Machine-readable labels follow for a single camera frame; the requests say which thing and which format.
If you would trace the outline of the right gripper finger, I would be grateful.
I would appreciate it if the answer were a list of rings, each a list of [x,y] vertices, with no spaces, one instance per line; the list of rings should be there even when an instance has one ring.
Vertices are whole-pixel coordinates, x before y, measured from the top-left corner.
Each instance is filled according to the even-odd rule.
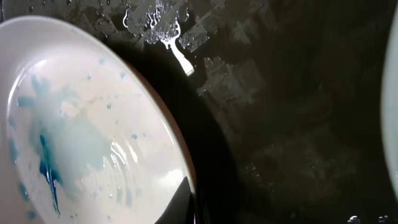
[[[185,177],[155,224],[195,224],[195,208],[190,184]]]

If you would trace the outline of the white plate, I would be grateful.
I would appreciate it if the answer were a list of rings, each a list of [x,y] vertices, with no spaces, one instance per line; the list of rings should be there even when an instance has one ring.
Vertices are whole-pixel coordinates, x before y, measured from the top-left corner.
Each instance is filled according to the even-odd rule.
[[[1,24],[1,222],[155,223],[187,145],[160,96],[87,32],[58,19]]]
[[[381,133],[389,179],[397,194],[397,10],[392,17],[382,75]]]

